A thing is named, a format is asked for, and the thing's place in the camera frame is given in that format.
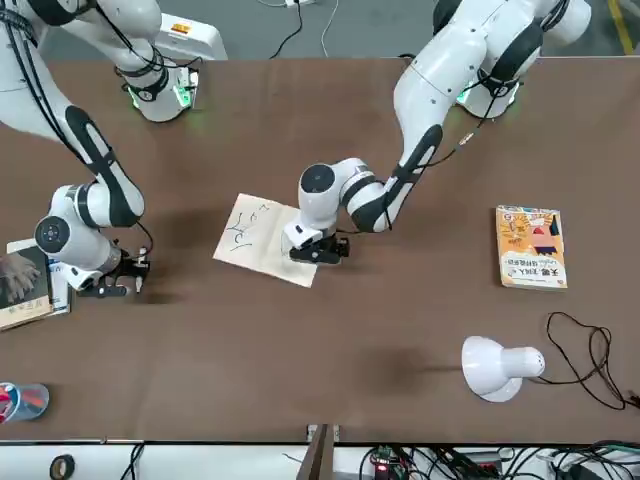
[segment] book cover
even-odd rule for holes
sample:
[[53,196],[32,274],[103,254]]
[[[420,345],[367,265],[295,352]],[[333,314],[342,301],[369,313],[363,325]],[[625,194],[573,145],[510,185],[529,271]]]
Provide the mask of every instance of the book cover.
[[47,257],[30,247],[0,258],[0,330],[51,313]]
[[[36,241],[33,238],[18,240],[7,244],[7,253],[35,246]],[[47,257],[47,269],[51,280],[51,304],[53,305],[53,312],[50,315],[69,313],[71,311],[71,287],[62,274],[62,264]]]
[[558,210],[500,205],[496,227],[500,276],[505,287],[567,288]]

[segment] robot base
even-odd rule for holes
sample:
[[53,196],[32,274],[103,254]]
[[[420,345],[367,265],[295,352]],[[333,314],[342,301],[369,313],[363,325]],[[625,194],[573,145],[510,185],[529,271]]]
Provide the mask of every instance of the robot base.
[[198,72],[189,67],[172,68],[170,76],[167,88],[153,102],[144,102],[131,88],[127,88],[133,100],[133,106],[152,122],[162,123],[173,120],[183,111],[193,108],[196,103]]

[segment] gray floor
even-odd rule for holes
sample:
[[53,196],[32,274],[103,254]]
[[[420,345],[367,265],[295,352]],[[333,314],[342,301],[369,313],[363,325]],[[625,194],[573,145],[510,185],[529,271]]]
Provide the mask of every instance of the gray floor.
[[[545,48],[545,55],[623,54],[607,0],[588,1],[593,19],[587,33],[564,49]],[[218,28],[231,59],[268,58],[298,25],[294,8],[269,8],[256,0],[159,0],[159,3],[165,13]],[[327,35],[329,54],[384,57],[418,52],[431,37],[433,5],[433,0],[342,0]],[[316,4],[304,6],[304,29],[287,43],[281,56],[322,56],[320,35],[334,6],[335,0],[317,0]],[[636,32],[640,34],[637,19],[627,16],[626,22],[632,37]],[[53,60],[99,58],[91,47],[61,31],[50,36],[44,54]]]

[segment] brown table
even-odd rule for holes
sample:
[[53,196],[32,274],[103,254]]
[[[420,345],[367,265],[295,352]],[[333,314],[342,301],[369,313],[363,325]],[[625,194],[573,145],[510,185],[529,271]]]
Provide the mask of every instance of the brown table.
[[[70,316],[0,333],[0,378],[53,392],[45,417],[0,438],[284,442],[328,422],[346,441],[637,439],[637,412],[607,410],[577,386],[528,383],[492,405],[459,371],[476,334],[536,346],[549,376],[570,377],[543,330],[548,312],[565,310],[611,328],[613,375],[640,390],[637,60],[541,61],[503,118],[425,175],[392,233],[353,238],[353,257],[312,289],[211,259],[239,192],[295,205],[307,165],[354,155],[386,177],[400,155],[392,92],[403,69],[210,64],[197,111],[153,125],[128,107],[110,65],[55,65],[145,193],[155,264],[138,299],[82,300]],[[452,110],[440,153],[474,122]],[[55,188],[89,175],[46,140],[2,128],[0,144],[4,244],[31,235]],[[501,203],[562,211],[568,292],[499,286]],[[585,371],[586,332],[557,332]]]

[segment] robotic arm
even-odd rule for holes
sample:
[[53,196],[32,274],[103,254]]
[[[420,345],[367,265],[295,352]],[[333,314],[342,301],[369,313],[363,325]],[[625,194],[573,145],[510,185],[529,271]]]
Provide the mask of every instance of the robotic arm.
[[[136,225],[144,213],[144,199],[96,124],[57,88],[36,39],[47,26],[65,25],[103,51],[149,120],[167,121],[188,108],[176,87],[185,72],[168,64],[151,44],[161,23],[155,0],[104,3],[103,9],[95,0],[0,0],[0,44],[9,47],[0,49],[0,121],[63,143],[95,177],[93,182],[67,185],[54,193],[35,239],[47,255],[62,262],[72,287],[98,297],[128,293],[115,282],[107,284],[107,276],[131,276],[138,291],[142,286],[148,252],[131,256],[99,229]],[[130,41],[125,37],[130,43],[120,38],[120,28],[107,11],[124,30],[133,32]]]
[[587,28],[584,0],[440,0],[435,36],[398,81],[394,105],[404,151],[381,182],[367,164],[349,158],[316,164],[300,178],[300,215],[286,225],[293,260],[338,264],[349,255],[336,237],[340,206],[360,232],[392,228],[404,201],[428,168],[443,137],[442,125],[458,96],[463,106],[494,118],[513,101],[519,78],[540,55],[543,35],[571,42]]

